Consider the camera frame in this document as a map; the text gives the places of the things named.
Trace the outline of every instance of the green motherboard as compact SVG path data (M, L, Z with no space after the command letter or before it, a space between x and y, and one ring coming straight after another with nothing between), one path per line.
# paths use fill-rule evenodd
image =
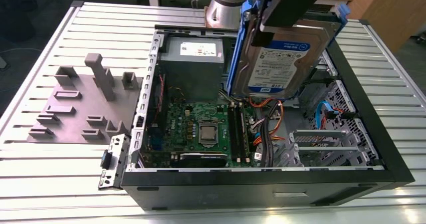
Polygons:
M246 123L252 107L174 103L168 108L161 150L151 153L157 168L170 167L170 155L173 159L173 154L196 152L225 154L226 167L253 165Z

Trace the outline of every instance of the floor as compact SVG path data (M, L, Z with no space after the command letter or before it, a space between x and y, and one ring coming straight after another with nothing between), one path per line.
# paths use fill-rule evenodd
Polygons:
M0 69L0 115L3 114L13 95L24 81L33 66L41 50L55 32L73 0L36 0L37 9L28 12L36 35L24 42L11 42L0 37L0 57L8 66ZM136 4L137 0L84 0L92 2ZM148 0L139 0L140 4L148 5ZM190 0L161 0L162 6L190 7ZM200 7L209 4L209 0L200 0ZM426 93L426 44L417 44L410 39L399 52L397 58L407 70L421 90Z

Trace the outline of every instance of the hard drive label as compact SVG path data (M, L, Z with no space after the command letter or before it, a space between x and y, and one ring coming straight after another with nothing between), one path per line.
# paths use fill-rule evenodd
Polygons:
M214 43L190 43L184 42L180 44L180 54L185 56L212 56L216 57L216 44Z
M277 40L262 47L248 83L249 89L262 93L282 91L297 71L294 63L305 57L310 47L309 43Z

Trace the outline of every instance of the ram slot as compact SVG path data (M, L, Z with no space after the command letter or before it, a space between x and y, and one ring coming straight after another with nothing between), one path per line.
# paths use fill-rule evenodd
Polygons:
M240 158L238 149L238 136L237 136L237 126L236 126L236 109L234 107L228 108L228 128L230 137L230 157L236 161Z
M246 146L245 146L245 127L244 127L244 113L241 107L236 107L234 109L236 115L236 131L237 131L237 140L238 140L238 147L240 147L240 157L245 160L246 159Z

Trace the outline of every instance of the aluminum table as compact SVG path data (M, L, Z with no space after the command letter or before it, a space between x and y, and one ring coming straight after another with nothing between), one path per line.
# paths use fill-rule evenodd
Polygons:
M145 212L124 191L97 190L105 145L28 143L59 66L144 76L155 24L205 25L204 10L84 3L71 7L0 119L0 220L40 223L425 223L426 99L374 30L350 20L337 40L415 182L340 207Z

